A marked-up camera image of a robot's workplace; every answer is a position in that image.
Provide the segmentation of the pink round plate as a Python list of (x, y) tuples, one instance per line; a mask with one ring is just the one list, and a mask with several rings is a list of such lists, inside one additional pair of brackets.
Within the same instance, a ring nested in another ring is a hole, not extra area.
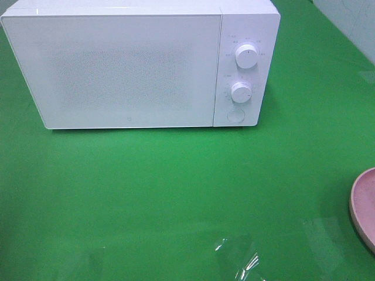
[(374, 168), (361, 173), (352, 185), (349, 200), (350, 216), (355, 229), (369, 250), (374, 253)]

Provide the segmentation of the round door release button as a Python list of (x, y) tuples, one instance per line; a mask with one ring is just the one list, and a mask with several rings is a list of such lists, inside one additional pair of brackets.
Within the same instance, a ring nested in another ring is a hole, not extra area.
[(242, 123), (245, 118), (245, 112), (242, 109), (234, 109), (227, 114), (227, 119), (232, 123)]

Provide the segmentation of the white control knob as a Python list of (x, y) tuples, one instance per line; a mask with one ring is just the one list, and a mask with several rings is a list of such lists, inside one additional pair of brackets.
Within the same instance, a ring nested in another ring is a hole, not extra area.
[(239, 68), (250, 69), (258, 62), (259, 49), (252, 42), (241, 44), (235, 51), (235, 60)]
[(252, 89), (246, 83), (237, 82), (231, 86), (231, 99), (235, 103), (245, 103), (252, 97)]

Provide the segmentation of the white microwave door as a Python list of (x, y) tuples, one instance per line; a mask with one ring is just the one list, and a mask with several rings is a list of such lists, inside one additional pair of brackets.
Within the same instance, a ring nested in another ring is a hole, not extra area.
[(219, 15), (4, 16), (48, 129), (211, 126)]

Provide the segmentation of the white microwave oven body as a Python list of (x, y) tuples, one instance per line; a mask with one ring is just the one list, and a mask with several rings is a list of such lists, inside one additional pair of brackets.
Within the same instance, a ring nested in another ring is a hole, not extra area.
[[(270, 1), (17, 1), (2, 14), (1, 24), (4, 28), (4, 16), (181, 15), (221, 17), (211, 126), (256, 125), (281, 19)], [(259, 49), (258, 62), (250, 69), (239, 68), (235, 60), (236, 48), (246, 42), (254, 43)], [(231, 99), (231, 86), (237, 82), (248, 84), (253, 93), (242, 104)], [(227, 119), (227, 114), (234, 109), (245, 112), (242, 123), (232, 123)]]

